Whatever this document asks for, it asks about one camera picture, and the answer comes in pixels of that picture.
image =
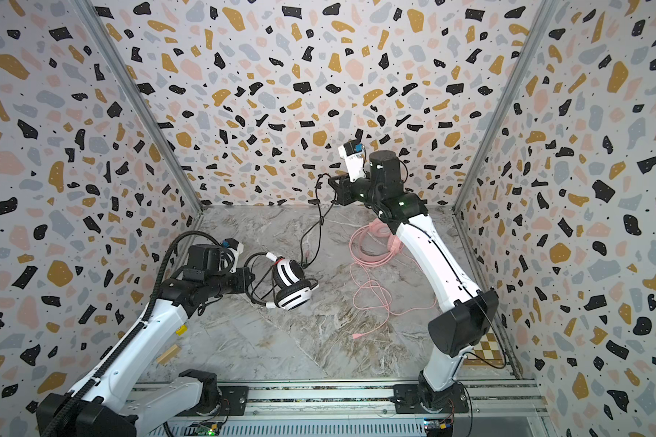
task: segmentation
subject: marble floor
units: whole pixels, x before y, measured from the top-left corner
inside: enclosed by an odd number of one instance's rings
[[[431,208],[442,240],[469,275],[471,268],[448,208]],[[323,226],[323,240],[315,263],[306,271],[320,288],[303,306],[292,310],[268,310],[250,303],[244,295],[228,295],[209,306],[201,317],[194,315],[187,332],[173,335],[161,353],[173,344],[180,352],[165,365],[153,361],[141,382],[169,381],[186,369],[212,371],[220,380],[410,378],[428,361],[433,344],[427,323],[438,308],[392,316],[376,332],[367,332],[386,317],[383,309],[357,310],[352,296],[358,288],[350,277],[352,258],[348,241],[352,233],[371,222],[374,214],[364,206],[336,206]],[[245,257],[270,250],[298,258],[298,239],[317,220],[316,207],[231,206],[205,211],[200,230],[217,240],[233,237],[245,245]],[[317,247],[316,230],[308,236],[308,251]],[[366,239],[364,249],[385,252],[385,240]],[[422,272],[404,255],[371,274],[393,295],[393,311],[428,307],[434,293]],[[254,272],[260,275],[270,261],[260,258]],[[360,283],[366,276],[359,266],[353,272]],[[366,290],[360,306],[378,304]],[[484,366],[465,366],[460,375],[509,375]]]

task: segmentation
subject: patterned wall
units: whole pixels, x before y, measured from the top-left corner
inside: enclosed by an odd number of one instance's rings
[[[70,4],[0,2],[0,435],[34,435],[123,335],[191,223]]]
[[[457,196],[537,1],[97,0],[204,204],[302,204],[358,137]],[[325,190],[325,197],[332,197]]]
[[[560,2],[462,217],[560,436],[656,437],[656,1]]]

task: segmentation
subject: metal frame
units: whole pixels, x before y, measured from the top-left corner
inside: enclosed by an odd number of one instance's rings
[[[483,166],[485,158],[488,156],[488,153],[493,147],[493,141],[495,140],[496,135],[498,135],[498,131],[500,130],[500,127],[505,120],[506,114],[510,109],[510,105],[515,99],[516,93],[520,89],[520,85],[522,84],[525,73],[527,72],[527,67],[530,65],[530,62],[533,60],[534,55],[536,54],[539,46],[539,41],[542,39],[544,32],[549,26],[549,22],[551,22],[551,18],[556,10],[558,3],[559,2],[555,0],[542,0],[542,3],[539,5],[539,8],[534,15],[532,26],[530,27],[530,35],[527,37],[525,45],[520,51],[520,59],[515,65],[510,80],[503,90],[503,95],[501,96],[501,99],[498,102],[498,106],[496,106],[496,109],[493,113],[491,124],[488,126],[488,129],[486,130],[486,133],[481,140],[481,147],[479,147],[479,149],[474,154],[472,165],[469,167],[469,171],[466,172],[464,183],[459,190],[459,194],[457,195],[457,199],[455,200],[455,204],[453,206],[455,226],[457,227],[457,232],[459,233],[460,240],[464,246],[466,257],[469,260],[469,264],[472,266],[474,279],[482,286],[485,285],[485,288],[487,289],[490,288],[491,284],[489,284],[487,277],[481,271],[481,267],[479,266],[479,262],[476,260],[476,257],[473,256],[473,248],[472,245],[469,244],[469,239],[467,238],[467,226],[459,216],[459,213],[464,207],[464,202],[467,199],[467,195],[471,190],[474,181],[476,181],[476,174]],[[513,351],[514,349],[512,342],[508,337],[507,332],[504,329],[498,315],[496,315],[494,323],[496,324],[495,328],[496,332],[498,333],[498,338],[503,343],[501,347],[507,352]],[[508,361],[511,365],[511,368],[513,369],[513,372],[515,373],[515,376],[517,378],[522,378],[522,366],[518,362],[517,357],[512,352],[508,353],[507,355],[509,358]]]
[[[466,378],[461,382],[472,398],[474,417],[526,417],[535,435],[549,436],[549,413],[542,401],[537,385],[533,380],[477,379]],[[410,378],[388,380],[297,380],[297,381],[228,381],[220,382],[223,391],[229,385],[247,385],[245,415],[231,416],[224,426],[227,432],[221,435],[236,435],[233,426],[284,425],[286,423],[310,423],[314,426],[340,423],[349,420],[351,424],[422,424],[424,418],[442,419],[448,414],[397,415],[395,406],[388,400],[393,395],[395,384],[417,384]],[[165,387],[164,383],[139,383],[134,385],[128,401],[139,401],[151,391]],[[466,423],[469,413],[455,414],[456,420]],[[174,417],[168,421],[173,433],[183,435],[184,430],[193,423],[203,421],[202,417]],[[385,433],[365,433],[369,435],[392,435]],[[398,435],[423,435],[418,433],[399,433]],[[162,435],[160,430],[151,435]]]
[[[510,80],[506,84],[503,95],[498,101],[498,106],[493,112],[493,118],[491,118],[491,124],[488,126],[486,133],[481,140],[481,147],[476,151],[476,154],[473,156],[472,165],[469,167],[469,171],[466,172],[466,177],[464,178],[464,183],[460,188],[459,194],[457,195],[457,200],[455,200],[454,211],[459,212],[462,210],[464,205],[464,200],[466,194],[473,185],[473,182],[476,180],[476,173],[479,171],[483,165],[484,159],[488,155],[493,146],[493,140],[496,135],[498,135],[498,130],[503,124],[506,114],[510,105],[513,103],[515,98],[515,93],[520,88],[520,84],[523,82],[525,73],[527,72],[527,66],[530,65],[534,54],[537,51],[537,46],[539,41],[542,39],[542,35],[547,29],[549,22],[551,21],[552,14],[556,9],[556,5],[560,4],[556,0],[542,0],[542,4],[539,5],[534,19],[532,21],[532,26],[530,26],[530,34],[525,41],[525,45],[520,51],[520,59],[513,69],[513,74],[510,76]]]
[[[472,245],[469,244],[469,239],[466,237],[466,227],[458,214],[454,214],[453,216],[454,216],[455,227],[457,228],[457,232],[459,233],[460,240],[462,241],[462,246],[464,247],[464,253],[466,253],[466,258],[469,260],[469,265],[472,267],[473,277],[478,284],[481,284],[484,286],[484,288],[489,289],[491,285],[488,283],[485,274],[481,270],[481,266],[479,266],[479,262],[473,256]],[[516,376],[516,378],[522,379],[523,367],[520,365],[518,358],[515,356],[515,354],[512,353],[512,351],[514,350],[513,344],[510,338],[508,337],[508,333],[505,327],[503,326],[503,323],[501,322],[501,318],[498,314],[496,314],[495,318],[493,319],[493,323],[495,324],[495,326],[491,327],[491,329],[495,330],[495,333],[498,334],[498,339],[503,343],[500,345],[500,347],[502,350],[506,352],[506,355],[508,357],[508,365],[513,370],[513,374]]]
[[[192,422],[174,422],[170,425],[175,436],[194,432]],[[267,424],[258,421],[236,421],[223,427],[221,436],[300,436],[334,435],[359,437],[420,437],[425,434],[421,420],[417,419],[371,419],[371,420],[273,420]],[[165,436],[162,428],[149,434]]]
[[[145,127],[148,133],[153,137],[153,141],[158,145],[158,151],[163,155],[168,170],[170,170],[173,177],[177,180],[180,190],[183,192],[184,196],[187,197],[187,203],[194,209],[194,214],[199,215],[202,211],[201,201],[197,198],[196,192],[194,191],[190,180],[187,179],[187,175],[184,174],[175,154],[169,148],[168,140],[165,138],[165,135],[163,135],[163,131],[158,127],[158,123],[155,121],[155,118],[153,118],[153,114],[148,110],[148,106],[141,97],[141,93],[138,91],[136,83],[133,82],[133,79],[129,75],[126,69],[126,64],[124,64],[119,51],[114,47],[114,43],[108,36],[104,24],[102,24],[95,13],[94,6],[90,0],[70,0],[70,4],[73,5],[78,17],[87,28],[92,39],[95,40],[97,49],[102,57],[105,58],[107,65],[112,70],[112,74],[122,87],[122,90],[129,99],[131,106],[133,106],[134,112],[139,116],[141,123],[143,123],[143,127]]]

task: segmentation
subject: pink cable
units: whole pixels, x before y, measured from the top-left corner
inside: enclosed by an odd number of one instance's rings
[[[350,246],[349,246],[350,247],[350,255],[355,260],[355,262],[353,262],[350,265],[350,277],[352,278],[352,282],[355,283],[355,285],[358,286],[358,290],[355,292],[354,295],[352,295],[352,305],[358,310],[373,310],[373,309],[377,309],[377,308],[384,308],[387,311],[386,319],[379,326],[377,326],[376,328],[372,329],[369,332],[353,334],[352,339],[357,339],[359,337],[366,336],[368,334],[371,334],[371,333],[375,332],[376,330],[378,330],[379,328],[384,326],[386,324],[386,322],[388,322],[389,317],[391,315],[403,315],[403,314],[406,314],[407,312],[411,312],[413,310],[428,310],[430,308],[435,307],[435,305],[437,305],[437,297],[436,297],[434,302],[432,303],[432,305],[430,305],[428,307],[411,308],[410,310],[406,310],[406,311],[403,311],[403,312],[393,312],[391,310],[391,304],[393,302],[393,298],[391,296],[391,293],[389,292],[389,290],[385,289],[385,287],[382,287],[382,285],[376,279],[373,279],[372,276],[369,275],[369,271],[367,270],[367,267],[381,267],[383,265],[386,265],[386,264],[388,264],[388,262],[391,259],[394,259],[397,252],[391,252],[391,253],[387,254],[387,256],[385,256],[385,257],[378,257],[378,260],[374,260],[374,258],[372,258],[372,257],[365,257],[363,253],[362,253],[362,257],[358,257],[352,251],[352,244],[354,243],[354,241],[357,239],[358,240],[358,245],[361,246],[362,241],[364,240],[364,237],[368,233],[372,233],[373,235],[376,235],[376,236],[384,236],[383,235],[384,232],[381,232],[382,229],[378,229],[374,225],[374,223],[377,222],[377,221],[378,221],[378,219],[376,219],[374,222],[370,223],[367,226],[363,226],[363,227],[359,228],[357,231],[355,231],[353,233],[352,237],[350,237]],[[405,255],[405,254],[404,254],[404,256],[411,259],[411,261],[413,261],[415,263],[415,265],[418,266],[418,263],[415,261],[415,259],[413,259],[413,258],[411,258],[411,257],[409,257],[408,255]],[[364,272],[367,275],[367,282],[365,282],[363,284],[359,284],[358,281],[355,279],[355,276],[352,274],[352,267],[355,266],[355,265],[359,265],[360,267],[362,267],[362,270],[364,270]],[[355,299],[358,297],[358,293],[360,291],[362,291],[363,289],[366,289],[366,288],[369,288],[372,291],[372,293],[374,293],[374,296],[376,296],[376,298],[379,299],[379,302],[381,302],[381,305],[368,306],[368,307],[359,307],[357,305],[357,303],[355,302]]]

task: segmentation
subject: metal corner post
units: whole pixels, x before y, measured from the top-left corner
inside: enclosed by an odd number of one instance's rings
[[[513,69],[513,74],[511,74],[510,80],[503,89],[503,95],[493,112],[491,124],[488,126],[488,129],[481,140],[481,147],[479,147],[476,154],[474,154],[472,165],[469,167],[469,171],[466,172],[466,178],[464,179],[462,188],[457,195],[457,200],[455,200],[455,213],[462,210],[462,206],[466,201],[466,195],[476,180],[476,173],[483,165],[491,147],[493,147],[493,140],[503,124],[508,109],[515,99],[515,93],[518,91],[520,83],[523,82],[527,67],[530,65],[530,62],[537,51],[539,41],[542,39],[542,36],[551,21],[552,14],[556,9],[556,5],[559,3],[559,0],[542,0],[539,9],[537,9],[536,14],[534,15],[532,26],[530,27],[530,35],[527,37],[525,45],[520,51],[520,59]]]
[[[510,105],[515,99],[516,92],[520,88],[520,84],[523,82],[527,68],[534,58],[539,45],[539,41],[542,39],[542,36],[549,26],[552,15],[556,9],[557,4],[559,3],[560,2],[558,0],[542,0],[542,3],[539,5],[539,9],[537,9],[537,12],[534,15],[534,19],[532,21],[530,35],[528,36],[527,41],[525,42],[525,45],[520,52],[520,59],[515,65],[510,80],[503,90],[501,99],[499,100],[498,106],[494,111],[493,118],[491,119],[491,124],[488,126],[488,129],[483,136],[481,147],[476,151],[476,154],[474,155],[472,165],[469,167],[469,171],[466,173],[466,178],[464,179],[464,183],[462,184],[462,188],[457,195],[457,200],[455,201],[455,205],[453,207],[455,226],[457,228],[457,232],[460,235],[462,245],[464,246],[466,257],[469,260],[469,264],[472,266],[474,279],[478,284],[486,288],[489,288],[490,284],[488,283],[488,279],[481,269],[481,265],[479,265],[478,260],[474,255],[472,245],[469,243],[469,239],[466,234],[466,223],[459,216],[459,212],[463,209],[464,202],[466,201],[469,190],[472,188],[474,181],[476,181],[476,174],[481,169],[485,158],[488,156],[488,153],[493,147],[493,141],[495,140],[496,135],[498,135],[498,131],[500,130],[500,127],[503,124],[503,120],[505,119],[506,114],[510,109]],[[517,361],[515,354],[511,352],[513,350],[512,342],[507,335],[506,329],[502,326],[500,317],[496,316],[494,322],[496,324],[496,331],[501,334],[500,337],[504,343],[501,346],[507,351],[511,368],[513,369],[516,378],[522,378],[522,366]]]
[[[165,135],[163,135],[160,127],[158,127],[158,123],[148,110],[146,102],[138,92],[136,83],[133,82],[133,79],[127,72],[126,65],[117,48],[114,47],[114,43],[109,38],[105,26],[95,13],[92,2],[90,0],[70,0],[70,4],[73,5],[76,13],[78,13],[78,17],[87,28],[92,39],[94,39],[100,54],[102,54],[102,57],[105,58],[105,61],[112,68],[112,73],[121,85],[124,94],[129,99],[131,106],[133,106],[143,126],[149,131],[153,137],[153,141],[158,144],[158,151],[163,155],[168,170],[173,174],[173,177],[180,186],[180,190],[182,190],[184,196],[187,197],[187,200],[193,207],[194,214],[199,215],[202,211],[201,202],[197,198],[194,188],[190,184],[190,180],[187,179],[180,164],[177,162],[177,158],[175,158],[175,154],[168,147],[168,141]]]

